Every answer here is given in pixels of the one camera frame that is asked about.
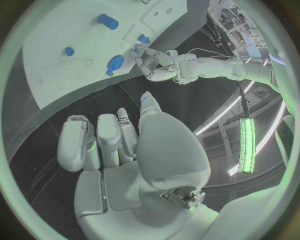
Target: white panel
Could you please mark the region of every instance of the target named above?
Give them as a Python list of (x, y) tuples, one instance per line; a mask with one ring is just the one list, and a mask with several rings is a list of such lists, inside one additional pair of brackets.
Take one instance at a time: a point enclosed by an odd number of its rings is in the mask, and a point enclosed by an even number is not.
[[(140, 19), (150, 16), (157, 3), (173, 9), (153, 31)], [(129, 73), (135, 65), (131, 51), (138, 41), (134, 38), (142, 32), (153, 42), (187, 12), (186, 5), (186, 0), (151, 0), (147, 5), (136, 0), (64, 0), (59, 3), (23, 44), (24, 69), (38, 106), (42, 109), (74, 90), (109, 78), (107, 64), (116, 55), (122, 55), (125, 61), (113, 76)], [(98, 23), (101, 14), (116, 19), (118, 28), (110, 30)], [(72, 47), (74, 55), (67, 56), (66, 47)]]

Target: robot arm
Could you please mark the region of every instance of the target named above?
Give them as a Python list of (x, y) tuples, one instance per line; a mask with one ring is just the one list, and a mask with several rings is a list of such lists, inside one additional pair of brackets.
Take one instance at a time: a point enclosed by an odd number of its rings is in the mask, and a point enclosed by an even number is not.
[[(150, 57), (142, 61), (140, 56), (145, 53)], [(262, 66), (255, 63), (244, 63), (241, 59), (231, 58), (219, 60), (209, 57), (199, 57), (192, 53), (178, 55), (176, 50), (166, 53), (151, 48), (138, 46), (132, 56), (137, 66), (145, 77), (153, 82), (164, 81), (173, 78), (178, 84), (188, 84), (201, 78), (226, 77), (235, 81), (249, 79), (271, 86), (279, 92), (278, 86), (273, 82), (275, 76), (270, 66)], [(150, 64), (156, 62), (162, 67), (152, 69)]]

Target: green light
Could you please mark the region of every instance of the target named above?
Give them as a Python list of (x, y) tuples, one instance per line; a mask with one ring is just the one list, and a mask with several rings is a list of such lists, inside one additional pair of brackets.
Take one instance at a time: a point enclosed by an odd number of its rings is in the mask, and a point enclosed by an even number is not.
[(253, 118), (240, 119), (240, 155), (238, 172), (253, 173), (255, 162), (255, 128)]

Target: black floor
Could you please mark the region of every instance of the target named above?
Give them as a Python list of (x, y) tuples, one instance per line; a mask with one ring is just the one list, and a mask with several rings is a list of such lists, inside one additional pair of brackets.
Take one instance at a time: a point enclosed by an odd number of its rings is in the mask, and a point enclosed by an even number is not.
[[(193, 48), (221, 52), (200, 32), (196, 32), (177, 50), (179, 54), (184, 54)], [(213, 55), (199, 50), (194, 53), (198, 57)], [(57, 162), (57, 144), (63, 123), (70, 115), (84, 115), (96, 127), (99, 115), (116, 115), (119, 108), (125, 108), (137, 128), (140, 98), (145, 91), (152, 93), (164, 112), (178, 118), (194, 131), (232, 95), (234, 87), (232, 81), (223, 77), (199, 78), (187, 85), (178, 85), (172, 80), (150, 82), (140, 76), (72, 103), (35, 130), (14, 155), (10, 168), (29, 204), (67, 239), (82, 240), (86, 237), (74, 213), (74, 193), (80, 173), (67, 172)]]

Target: blue cylinder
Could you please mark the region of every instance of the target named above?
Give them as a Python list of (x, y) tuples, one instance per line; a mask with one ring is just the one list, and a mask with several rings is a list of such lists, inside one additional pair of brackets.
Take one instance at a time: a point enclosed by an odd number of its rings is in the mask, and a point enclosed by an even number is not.
[(68, 46), (65, 49), (65, 53), (70, 57), (70, 56), (72, 56), (75, 53), (75, 51), (74, 51), (73, 48), (71, 48), (70, 46)]
[(115, 30), (119, 26), (119, 22), (106, 14), (101, 14), (98, 17), (98, 23), (101, 23), (111, 30)]

